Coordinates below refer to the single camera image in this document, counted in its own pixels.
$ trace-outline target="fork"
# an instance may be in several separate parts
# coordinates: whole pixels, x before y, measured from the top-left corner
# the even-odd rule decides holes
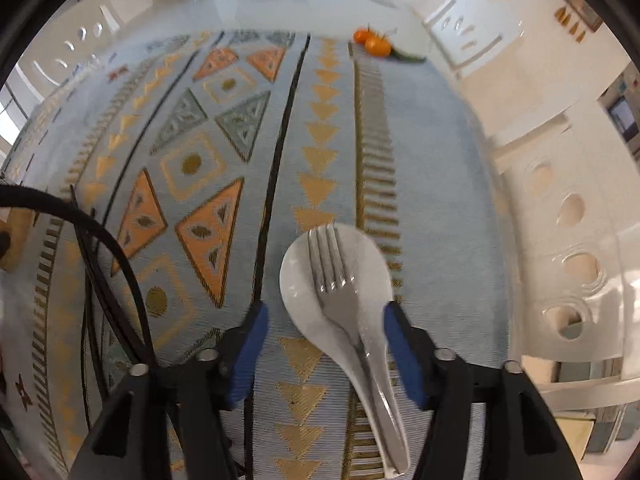
[[[348,336],[367,378],[367,393],[375,414],[375,420],[369,422],[382,430],[378,431],[384,441],[380,446],[381,452],[390,457],[396,471],[404,472],[408,468],[406,445],[398,427],[399,421],[392,415],[389,402],[369,367],[367,351],[358,328],[355,279],[344,258],[337,229],[332,224],[311,229],[308,232],[308,246],[314,287],[322,312]]]

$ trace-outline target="orange fruit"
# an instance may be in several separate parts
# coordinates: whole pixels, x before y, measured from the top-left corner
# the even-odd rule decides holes
[[[391,43],[387,38],[371,36],[364,44],[364,48],[372,56],[387,57],[391,54]]]
[[[367,40],[374,36],[374,33],[368,28],[359,28],[353,33],[353,41],[364,45]]]

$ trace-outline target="white ceramic spoon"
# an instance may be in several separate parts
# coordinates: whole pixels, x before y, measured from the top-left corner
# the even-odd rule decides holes
[[[284,256],[280,268],[280,293],[293,323],[302,335],[333,359],[351,381],[378,444],[385,477],[394,478],[406,472],[410,462],[404,425],[386,365],[383,309],[393,299],[391,280],[386,261],[373,240],[353,226],[335,224],[335,227],[340,234],[345,253],[343,257],[355,278],[359,302],[358,328],[367,353],[371,384],[380,392],[369,390],[366,371],[362,369],[346,332],[322,313],[314,290],[306,233],[290,245]],[[384,428],[379,427],[376,416],[379,410],[390,412],[395,428],[390,428],[388,424]]]

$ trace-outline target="white chair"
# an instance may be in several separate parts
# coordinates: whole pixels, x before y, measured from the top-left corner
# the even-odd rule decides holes
[[[506,6],[487,0],[447,0],[423,21],[459,78],[520,37],[520,23]]]
[[[636,402],[638,168],[596,102],[575,104],[511,144],[495,155],[518,233],[524,290],[513,313],[513,358],[592,363],[589,380],[551,383],[549,377],[537,384],[552,410]],[[613,376],[593,373],[619,358]]]
[[[45,24],[20,57],[18,72],[43,101],[105,48],[120,25],[110,0],[83,0]]]

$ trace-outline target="table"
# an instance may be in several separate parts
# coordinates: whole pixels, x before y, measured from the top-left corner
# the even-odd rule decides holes
[[[256,28],[349,41],[354,31],[367,25],[380,32],[397,29],[390,38],[398,48],[429,56],[449,84],[458,88],[449,64],[415,11],[395,0],[162,0],[127,23],[118,40],[135,44],[204,28]]]
[[[348,380],[284,310],[280,263],[300,232],[334,219],[355,224],[385,255],[412,323],[471,362],[501,365],[508,219],[494,207],[500,186],[481,127],[430,62],[373,60],[340,39],[370,15],[357,5],[370,0],[207,1],[178,0],[131,23],[34,112],[5,171],[63,198],[75,185],[82,208],[117,235],[162,364],[215,345],[254,299],[268,304],[254,398],[223,414],[232,453],[250,457],[255,479],[381,478]],[[293,4],[316,18],[306,22]],[[418,50],[427,36],[410,13],[370,5],[379,10],[372,25],[399,26],[402,46]],[[247,28],[265,25],[261,12],[273,30]],[[218,30],[222,23],[242,30]],[[314,34],[300,32],[305,25]],[[316,36],[332,28],[332,37]],[[132,312],[122,273],[104,250],[98,257]],[[6,410],[45,480],[66,473],[100,411],[83,282],[72,226],[41,215],[20,266],[0,283],[0,337],[12,348],[4,370],[15,385]],[[129,363],[95,309],[113,388]],[[428,416],[401,384],[395,391],[415,466]],[[482,430],[474,409],[469,471],[479,466]],[[184,478],[172,432],[175,477]]]

